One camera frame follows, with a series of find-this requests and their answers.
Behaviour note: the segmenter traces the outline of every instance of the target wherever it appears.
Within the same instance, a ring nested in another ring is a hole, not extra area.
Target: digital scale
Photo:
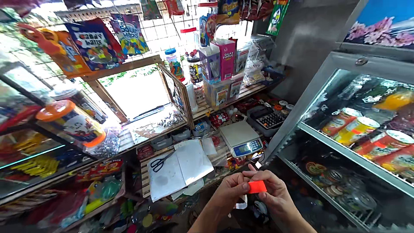
[[[235,158],[253,154],[263,148],[259,134],[246,121],[223,126],[220,134]]]

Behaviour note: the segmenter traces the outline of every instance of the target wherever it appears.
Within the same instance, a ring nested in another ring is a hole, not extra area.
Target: green packet
[[[275,0],[272,17],[269,20],[267,26],[267,34],[277,36],[279,33],[280,25],[282,24],[284,15],[286,14],[287,7],[289,6],[290,0]]]

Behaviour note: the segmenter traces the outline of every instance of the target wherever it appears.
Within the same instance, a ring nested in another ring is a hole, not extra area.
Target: hand
[[[228,215],[240,196],[249,192],[250,186],[246,181],[248,178],[241,173],[225,177],[206,207],[216,209],[220,218]]]
[[[248,166],[250,171],[243,171],[243,175],[245,177],[251,177],[251,181],[264,181],[267,192],[259,193],[259,198],[268,206],[273,214],[289,222],[302,219],[301,214],[287,191],[285,183],[281,179],[269,170],[256,171],[251,164]]]

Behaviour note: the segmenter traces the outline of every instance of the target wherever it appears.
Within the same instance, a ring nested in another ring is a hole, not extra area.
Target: wall
[[[308,86],[344,28],[357,0],[293,2],[276,37],[271,59],[291,66],[289,77],[272,93],[295,103]],[[254,27],[263,33],[267,24]]]

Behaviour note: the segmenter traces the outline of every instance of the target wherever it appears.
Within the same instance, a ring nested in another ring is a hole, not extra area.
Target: pink box
[[[230,79],[234,70],[234,56],[236,54],[236,43],[231,40],[219,39],[213,44],[220,48],[220,71],[221,80]]]

